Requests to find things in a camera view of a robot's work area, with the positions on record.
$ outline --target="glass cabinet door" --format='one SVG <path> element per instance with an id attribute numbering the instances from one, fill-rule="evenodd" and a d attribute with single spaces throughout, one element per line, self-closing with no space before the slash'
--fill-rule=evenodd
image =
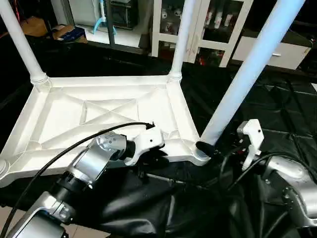
<path id="1" fill-rule="evenodd" d="M 162 0 L 159 32 L 178 35 L 185 0 Z"/>
<path id="2" fill-rule="evenodd" d="M 211 0 L 201 39 L 228 43 L 242 5 L 236 0 Z"/>
<path id="3" fill-rule="evenodd" d="M 189 62 L 226 67 L 253 0 L 202 0 Z"/>

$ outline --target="black cloth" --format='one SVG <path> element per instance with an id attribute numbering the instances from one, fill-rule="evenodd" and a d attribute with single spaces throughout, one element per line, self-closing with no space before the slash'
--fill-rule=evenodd
<path id="1" fill-rule="evenodd" d="M 40 65 L 50 77 L 160 75 L 170 62 L 86 44 L 28 38 Z M 0 75 L 7 84 L 1 89 L 1 138 L 4 146 L 23 105 L 32 90 L 29 75 L 11 39 L 0 39 Z M 236 71 L 229 68 L 183 64 L 181 87 L 201 134 Z M 226 152 L 237 126 L 244 120 L 259 119 L 264 132 L 263 151 L 287 151 L 317 166 L 317 92 L 307 78 L 279 72 L 263 72 L 248 94 L 217 146 Z M 279 194 L 265 186 L 257 175 L 249 175 L 224 198 L 218 189 L 220 158 L 203 167 L 189 162 L 171 163 L 166 168 L 142 168 L 153 176 L 142 178 L 140 168 L 107 171 L 92 191 L 81 199 L 76 223 L 125 237 L 244 237 L 265 235 L 285 209 Z M 238 168 L 228 170 L 232 180 Z M 28 209 L 50 189 L 58 176 L 45 176 L 22 202 Z M 0 204 L 12 206 L 29 178 L 0 189 Z M 268 237 L 308 237 L 296 230 L 290 218 L 281 222 Z"/>

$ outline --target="white drawer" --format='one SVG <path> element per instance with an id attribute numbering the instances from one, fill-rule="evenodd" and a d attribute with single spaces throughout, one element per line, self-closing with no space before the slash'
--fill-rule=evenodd
<path id="1" fill-rule="evenodd" d="M 256 38 L 241 37 L 232 59 L 244 61 L 255 41 Z M 268 65 L 296 69 L 310 49 L 311 48 L 305 46 L 280 43 L 269 60 Z"/>

